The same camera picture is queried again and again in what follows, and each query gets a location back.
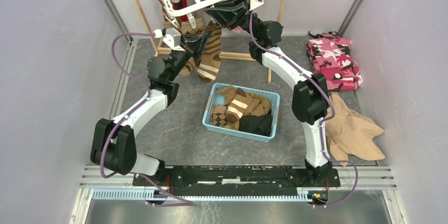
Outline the brown striped sock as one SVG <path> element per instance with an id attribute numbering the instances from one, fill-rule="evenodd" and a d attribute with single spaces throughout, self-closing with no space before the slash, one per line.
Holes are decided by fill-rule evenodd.
<path id="1" fill-rule="evenodd" d="M 234 95 L 226 97 L 227 111 L 225 116 L 227 121 L 230 124 L 235 124 L 244 114 L 252 113 L 260 103 L 260 99 L 252 97 L 241 88 L 236 89 Z"/>
<path id="2" fill-rule="evenodd" d="M 206 25 L 205 31 L 210 32 L 211 35 L 207 40 L 201 60 L 195 62 L 195 66 L 199 79 L 204 83 L 210 83 L 216 80 L 221 66 L 222 28 L 218 23 L 210 21 Z"/>

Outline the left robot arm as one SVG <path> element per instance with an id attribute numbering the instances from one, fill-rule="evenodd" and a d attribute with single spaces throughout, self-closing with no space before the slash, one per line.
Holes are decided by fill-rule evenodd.
<path id="1" fill-rule="evenodd" d="M 166 171 L 160 168 L 162 161 L 149 155 L 140 154 L 136 149 L 135 137 L 155 115 L 169 107 L 177 97 L 179 84 L 174 82 L 187 62 L 201 59 L 211 32 L 181 34 L 175 28 L 157 29 L 153 33 L 137 33 L 137 36 L 160 38 L 171 49 L 169 58 L 153 57 L 148 61 L 150 84 L 133 77 L 118 62 L 115 44 L 111 44 L 113 60 L 118 68 L 130 79 L 145 89 L 143 97 L 122 114 L 112 118 L 102 118 L 95 125 L 90 160 L 99 165 L 103 178 L 115 174 L 145 174 L 152 185 L 161 185 L 166 179 Z"/>

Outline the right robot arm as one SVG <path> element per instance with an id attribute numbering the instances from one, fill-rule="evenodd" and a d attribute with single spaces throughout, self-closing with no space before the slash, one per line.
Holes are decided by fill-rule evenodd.
<path id="1" fill-rule="evenodd" d="M 251 0 L 226 0 L 204 11 L 226 29 L 240 27 L 249 33 L 251 57 L 290 86 L 292 112 L 302 123 L 305 134 L 305 179 L 312 186 L 320 185 L 332 169 L 325 137 L 330 100 L 324 75 L 303 69 L 277 46 L 282 40 L 283 26 L 278 21 L 261 20 Z"/>

